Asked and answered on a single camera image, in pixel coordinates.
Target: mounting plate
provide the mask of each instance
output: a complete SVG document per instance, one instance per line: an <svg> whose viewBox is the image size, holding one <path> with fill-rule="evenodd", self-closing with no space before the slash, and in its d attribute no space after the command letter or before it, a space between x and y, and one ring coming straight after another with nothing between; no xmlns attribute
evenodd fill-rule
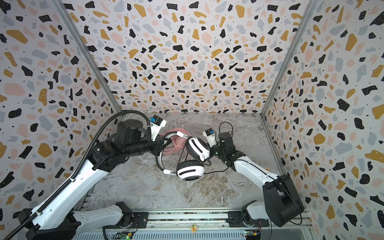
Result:
<svg viewBox="0 0 384 240"><path fill-rule="evenodd" d="M146 228L148 222L148 212L133 212L133 226L130 229ZM116 225L105 226L107 229L119 228Z"/></svg>
<svg viewBox="0 0 384 240"><path fill-rule="evenodd" d="M267 219L259 220L262 223L262 227L269 227L269 221ZM227 223L229 223L229 227L248 227L243 223L241 211L229 211Z"/></svg>

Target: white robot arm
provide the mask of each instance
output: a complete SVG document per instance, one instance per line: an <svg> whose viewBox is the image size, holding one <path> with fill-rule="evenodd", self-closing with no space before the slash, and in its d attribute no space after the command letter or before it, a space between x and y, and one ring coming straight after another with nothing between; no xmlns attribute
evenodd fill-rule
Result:
<svg viewBox="0 0 384 240"><path fill-rule="evenodd" d="M95 144L105 127L114 118L126 113L143 116L147 121L147 129L145 130L142 122L138 120L125 120L118 124L116 135L113 136L114 141L107 139ZM132 227L135 213L123 202L92 211L72 211L72 209L97 181L118 164L126 162L130 156L151 152L155 155L156 162L157 158L160 158L159 163L162 165L161 152L172 142L170 138L158 136L160 128L164 127L165 123L165 120L156 115L148 119L144 114L133 110L115 114L95 135L78 169L40 205L33 209L23 209L18 215L20 226L4 240L10 240L24 227L30 229L26 233L27 240L70 240L78 234L107 225ZM266 203L247 204L243 216L244 222L271 219L277 226L282 226L303 212L302 202L292 180L287 175L277 176L255 164L244 153L237 151L228 132L218 135L218 143L215 141L215 132L212 129L205 131L203 135L207 138L210 148L207 147L209 150L206 152L206 148L199 151L192 147L197 152L198 158L206 160L218 156L225 165L243 174L263 190Z"/></svg>

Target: small sticker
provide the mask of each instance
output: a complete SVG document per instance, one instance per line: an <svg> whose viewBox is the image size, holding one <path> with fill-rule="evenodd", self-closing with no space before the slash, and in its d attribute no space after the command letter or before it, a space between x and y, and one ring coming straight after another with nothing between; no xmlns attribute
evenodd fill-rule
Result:
<svg viewBox="0 0 384 240"><path fill-rule="evenodd" d="M198 230L198 227L196 226L196 224L192 225L192 227L189 228L193 233L196 233L196 231Z"/></svg>

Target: white bracket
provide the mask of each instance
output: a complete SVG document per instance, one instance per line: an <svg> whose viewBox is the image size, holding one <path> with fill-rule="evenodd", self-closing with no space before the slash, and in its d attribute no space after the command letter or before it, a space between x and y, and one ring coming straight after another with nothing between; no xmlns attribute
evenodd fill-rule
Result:
<svg viewBox="0 0 384 240"><path fill-rule="evenodd" d="M209 147L213 147L216 144L216 132L212 128L204 131L203 136L207 139Z"/></svg>
<svg viewBox="0 0 384 240"><path fill-rule="evenodd" d="M91 211L75 211L74 218L81 222L81 225L76 229L76 235L91 231L96 228L101 228L107 225L117 224L124 215L116 205L104 209Z"/></svg>
<svg viewBox="0 0 384 240"><path fill-rule="evenodd" d="M164 169L163 173L176 176L176 173L174 171L169 170L169 169Z"/></svg>
<svg viewBox="0 0 384 240"><path fill-rule="evenodd" d="M177 131L177 135L178 135L179 137L182 137L182 138L188 139L188 135L187 135L187 134L185 134L185 133L182 133L182 132L180 132L180 131Z"/></svg>
<svg viewBox="0 0 384 240"><path fill-rule="evenodd" d="M160 125L157 125L154 123L155 118L150 118L150 121L151 121L151 139L152 139L152 141L155 141L157 135L160 132L160 129L167 124L167 121L163 119L161 121Z"/></svg>

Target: metal corner post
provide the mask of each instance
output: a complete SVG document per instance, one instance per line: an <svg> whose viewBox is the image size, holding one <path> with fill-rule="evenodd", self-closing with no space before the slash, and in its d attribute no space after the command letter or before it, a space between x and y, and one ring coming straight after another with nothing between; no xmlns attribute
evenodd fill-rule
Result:
<svg viewBox="0 0 384 240"><path fill-rule="evenodd" d="M297 29L297 33L296 33L296 35L292 41L292 44L290 45L290 47L288 49L287 54L285 55L285 58L283 60L283 64L280 68L280 71L277 74L276 80L272 85L272 89L271 89L270 93L268 94L267 100L265 101L263 110L261 112L261 116L264 116L265 113L267 112L268 106L271 104L271 102L273 100L273 95L277 92L277 89L278 89L281 81L283 80L283 76L284 76L286 70L288 69L289 63L291 62L291 59L293 58L293 55L295 54L297 46L299 45L300 40L301 40L302 36L304 35L304 32L307 28L307 25L308 25L308 23L312 17L312 14L313 14L318 2L319 2L319 0L309 0L307 8L304 11L303 19L301 20L300 25Z"/></svg>
<svg viewBox="0 0 384 240"><path fill-rule="evenodd" d="M88 51L87 46L83 42L80 33L78 32L76 26L74 25L69 13L64 7L64 4L62 0L51 0L56 12L60 16L60 18L63 20L65 27L73 37L73 40L75 41L76 45L78 46L80 52L82 53L83 57L85 58L85 61L88 63L89 67L91 68L91 71L96 75L96 78L99 80L100 85L102 86L105 95L109 99L112 107L115 109L116 112L121 112L120 106L118 102L116 101L116 98L113 96L111 90L108 87L108 84L104 81L104 77L101 74L99 68L96 65L96 62L92 58L91 54Z"/></svg>
<svg viewBox="0 0 384 240"><path fill-rule="evenodd" d="M279 73L277 74L277 77L276 77L276 81L273 83L272 85L272 89L267 97L267 100L265 101L265 104L264 104L264 107L263 107L263 110L261 111L261 114L260 114L260 117L261 117L261 121L262 121L262 125L263 125L263 128L264 128L264 131L265 131L265 134L266 134L266 137L267 137L267 140L269 142L269 145L271 147L271 150L272 150L272 154L276 160L276 164L277 164L277 167L280 171L281 174L285 174L286 171L284 169L284 166L282 164L282 162L280 161L280 157L279 157L279 154L278 154L278 150L273 142L273 139L272 139L272 136L269 134L269 131L268 131L268 123L267 121L264 119L264 116L268 110L268 107L269 105L271 104L272 100L273 100L273 96L275 95L275 93L277 92L278 90L278 87L281 83L281 81L283 80L283 76L285 74L285 72L287 71L288 69L288 66L293 58L293 55L295 54L295 51L300 43L300 40L301 38L303 37L304 35L304 32L307 28L307 25L312 17L312 14L316 8L316 5L317 3L319 2L319 0L310 0L308 5L307 5L307 8L305 9L304 11L304 15L303 15L303 19L301 20L301 23L297 29L297 33L292 41L292 44L290 45L289 49L288 49L288 52L287 54L285 55L285 58L284 58L284 61L283 61L283 65L281 66L281 69L279 71Z"/></svg>

